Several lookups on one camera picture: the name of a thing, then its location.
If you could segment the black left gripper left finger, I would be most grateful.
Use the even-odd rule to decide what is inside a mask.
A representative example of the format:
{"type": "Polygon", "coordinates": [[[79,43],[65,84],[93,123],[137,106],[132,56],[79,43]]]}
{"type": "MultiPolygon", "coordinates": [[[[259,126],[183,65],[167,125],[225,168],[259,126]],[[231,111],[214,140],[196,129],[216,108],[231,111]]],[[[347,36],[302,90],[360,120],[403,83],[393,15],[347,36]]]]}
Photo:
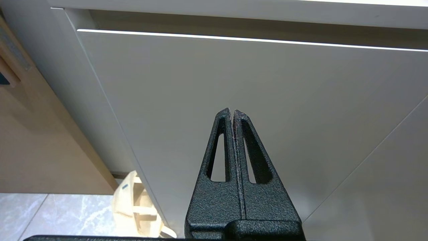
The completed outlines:
{"type": "Polygon", "coordinates": [[[238,168],[230,109],[225,108],[216,114],[213,122],[185,217],[186,235],[223,235],[229,223],[242,218],[238,168]],[[220,136],[224,140],[224,182],[211,180],[220,136]]]}

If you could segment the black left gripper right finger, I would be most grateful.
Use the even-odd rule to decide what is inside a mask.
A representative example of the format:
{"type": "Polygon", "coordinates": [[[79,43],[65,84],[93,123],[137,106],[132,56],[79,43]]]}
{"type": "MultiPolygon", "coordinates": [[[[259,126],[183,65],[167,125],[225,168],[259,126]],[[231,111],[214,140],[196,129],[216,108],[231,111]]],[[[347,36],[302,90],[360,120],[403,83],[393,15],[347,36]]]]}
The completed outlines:
{"type": "Polygon", "coordinates": [[[235,110],[233,131],[244,218],[298,221],[300,217],[249,116],[235,110]]]}

